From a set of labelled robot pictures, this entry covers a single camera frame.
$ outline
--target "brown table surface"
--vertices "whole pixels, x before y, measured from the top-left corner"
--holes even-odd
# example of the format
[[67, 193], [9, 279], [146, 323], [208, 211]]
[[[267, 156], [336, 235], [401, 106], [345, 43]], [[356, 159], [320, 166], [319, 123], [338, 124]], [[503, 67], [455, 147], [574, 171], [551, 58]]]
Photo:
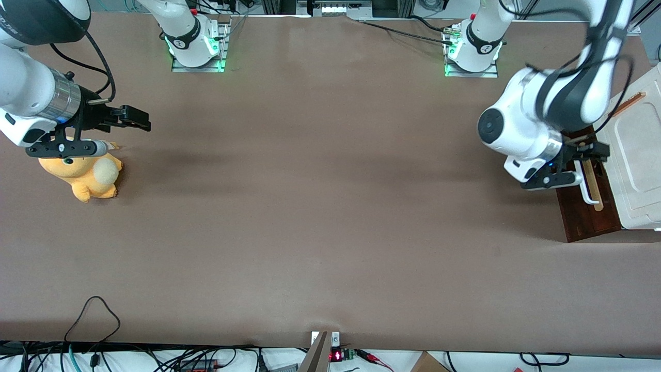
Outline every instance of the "brown table surface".
[[[476, 134], [525, 61], [561, 65], [582, 29], [514, 23], [502, 77], [462, 79], [437, 44], [255, 18], [226, 73], [182, 74], [152, 17], [94, 14], [115, 103], [153, 131], [88, 132], [126, 163], [119, 197], [88, 205], [0, 139], [0, 339], [60, 340], [101, 295], [124, 342], [304, 346], [328, 328], [364, 348], [658, 353], [660, 246], [560, 243], [555, 192], [521, 190]], [[62, 50], [98, 65], [85, 41]], [[625, 53], [647, 71], [639, 38]], [[72, 338], [112, 324], [96, 303]]]

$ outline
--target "red wire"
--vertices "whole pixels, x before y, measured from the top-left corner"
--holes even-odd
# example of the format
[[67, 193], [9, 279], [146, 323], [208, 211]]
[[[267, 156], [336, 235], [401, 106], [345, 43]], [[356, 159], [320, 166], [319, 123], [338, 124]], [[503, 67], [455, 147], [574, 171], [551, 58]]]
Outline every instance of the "red wire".
[[388, 364], [386, 364], [386, 363], [384, 363], [384, 362], [382, 362], [382, 361], [380, 361], [380, 360], [377, 362], [377, 364], [382, 365], [382, 366], [384, 366], [384, 367], [390, 369], [390, 372], [395, 372], [392, 368], [390, 368], [390, 366], [389, 366]]

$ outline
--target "black strap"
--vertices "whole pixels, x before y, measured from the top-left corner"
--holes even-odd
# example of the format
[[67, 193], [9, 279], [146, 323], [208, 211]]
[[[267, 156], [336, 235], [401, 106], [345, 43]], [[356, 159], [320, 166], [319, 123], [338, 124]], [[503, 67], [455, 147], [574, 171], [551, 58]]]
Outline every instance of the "black strap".
[[475, 35], [473, 32], [473, 23], [469, 23], [468, 27], [466, 28], [466, 35], [468, 36], [468, 41], [471, 42], [472, 45], [475, 46], [475, 49], [477, 49], [478, 54], [489, 54], [491, 53], [492, 50], [494, 50], [499, 44], [502, 38], [499, 38], [496, 41], [488, 42], [485, 40], [480, 39]]
[[174, 46], [177, 49], [188, 49], [190, 43], [195, 40], [198, 35], [200, 35], [200, 20], [197, 19], [197, 17], [193, 17], [195, 19], [195, 25], [193, 28], [188, 31], [187, 34], [182, 35], [182, 36], [170, 36], [168, 34], [165, 34], [165, 37], [167, 40], [170, 42], [172, 46]]

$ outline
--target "black robot arm segment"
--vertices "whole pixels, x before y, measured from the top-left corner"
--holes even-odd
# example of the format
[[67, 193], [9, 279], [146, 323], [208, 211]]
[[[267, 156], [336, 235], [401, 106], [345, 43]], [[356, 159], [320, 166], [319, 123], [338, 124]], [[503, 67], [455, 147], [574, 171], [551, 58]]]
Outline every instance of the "black robot arm segment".
[[[588, 128], [603, 115], [615, 63], [627, 37], [632, 6], [627, 0], [606, 2], [599, 22], [587, 29], [585, 49], [575, 72], [551, 74], [541, 86], [535, 102], [535, 114], [539, 118], [560, 131], [571, 133]], [[570, 81], [551, 97], [551, 104], [545, 111], [553, 84], [564, 77], [569, 77]]]
[[69, 6], [68, 11], [87, 30], [90, 11], [86, 0], [2, 0], [0, 28], [27, 45], [78, 41], [85, 33], [67, 15], [63, 3]]

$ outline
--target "green led light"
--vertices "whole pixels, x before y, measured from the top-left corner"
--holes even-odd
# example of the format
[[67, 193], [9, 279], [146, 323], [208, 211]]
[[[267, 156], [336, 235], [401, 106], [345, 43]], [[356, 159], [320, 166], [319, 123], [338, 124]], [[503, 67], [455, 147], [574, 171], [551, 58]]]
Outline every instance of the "green led light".
[[204, 43], [207, 44], [207, 48], [209, 49], [209, 53], [216, 55], [218, 53], [218, 42], [209, 39], [209, 38], [204, 38]]

